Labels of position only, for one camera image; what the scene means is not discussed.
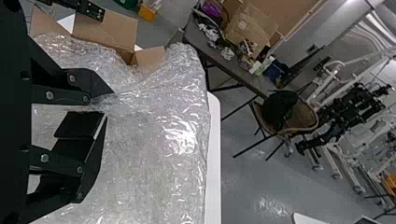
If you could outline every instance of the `caster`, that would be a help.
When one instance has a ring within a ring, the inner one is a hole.
[[[362,188],[359,187],[359,186],[353,187],[353,190],[354,190],[357,194],[359,194],[359,195],[363,194],[363,190],[362,190]]]
[[[341,178],[341,175],[340,175],[340,174],[333,174],[333,175],[332,175],[332,178],[333,178],[333,179],[340,179],[340,178]]]
[[[376,205],[382,207],[382,206],[384,206],[384,201],[380,200],[380,201],[376,202]]]
[[[312,167],[312,169],[317,172],[317,171],[322,171],[323,167],[321,165],[316,165],[316,166]]]

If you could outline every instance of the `black mount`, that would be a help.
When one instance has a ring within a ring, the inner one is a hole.
[[[102,7],[97,6],[96,4],[88,1],[88,0],[38,0],[48,6],[52,6],[53,3],[59,4],[63,7],[71,7],[75,9],[77,12],[91,17],[94,20],[102,22],[106,10]]]
[[[0,1],[0,33],[0,222],[29,223],[83,201],[99,174],[107,124],[100,112],[68,112],[52,150],[32,146],[32,104],[88,105],[114,91],[91,70],[53,61],[27,34],[19,1]],[[29,175],[40,175],[31,194]]]

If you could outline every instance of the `chair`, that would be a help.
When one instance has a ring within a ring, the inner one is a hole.
[[[282,140],[282,142],[268,156],[266,161],[269,161],[279,151],[279,149],[283,145],[285,145],[285,143],[288,145],[290,149],[289,152],[285,154],[285,156],[288,157],[291,155],[291,153],[293,153],[293,149],[290,146],[290,139],[299,134],[312,133],[318,127],[319,124],[318,114],[309,104],[307,104],[305,101],[303,101],[300,98],[298,99],[297,104],[291,108],[290,114],[284,120],[283,128],[278,132],[265,120],[265,117],[263,115],[263,110],[265,108],[263,108],[262,105],[260,105],[255,101],[252,101],[249,102],[249,106],[253,112],[254,118],[259,124],[259,129],[257,130],[257,132],[255,132],[255,135],[259,131],[262,131],[264,138],[259,142],[253,144],[252,146],[235,154],[233,156],[234,158],[237,158],[242,154],[245,154],[254,147],[276,136],[279,137]]]

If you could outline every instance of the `gray table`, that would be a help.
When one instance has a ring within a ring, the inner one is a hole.
[[[208,39],[206,38],[204,32],[202,32],[198,25],[196,24],[193,16],[190,16],[189,23],[185,28],[185,34],[183,36],[183,43],[193,46],[200,57],[203,68],[206,74],[206,86],[210,92],[216,91],[227,91],[230,89],[246,87],[253,91],[256,96],[250,99],[245,104],[239,106],[235,111],[231,112],[229,115],[224,117],[222,120],[227,119],[232,114],[248,105],[250,102],[254,101],[256,98],[261,97],[262,99],[268,98],[269,91],[276,90],[274,84],[270,81],[268,77],[251,75],[248,71],[244,70],[238,62],[237,57],[233,57],[231,61],[225,60],[221,56],[220,50],[212,49],[207,44]],[[211,90],[209,84],[209,71],[211,67],[217,67],[225,74],[235,79],[238,84],[229,87],[223,87]]]

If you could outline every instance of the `bag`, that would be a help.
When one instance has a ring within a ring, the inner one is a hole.
[[[276,91],[262,104],[262,116],[277,132],[282,130],[291,108],[297,104],[298,94],[294,91]]]

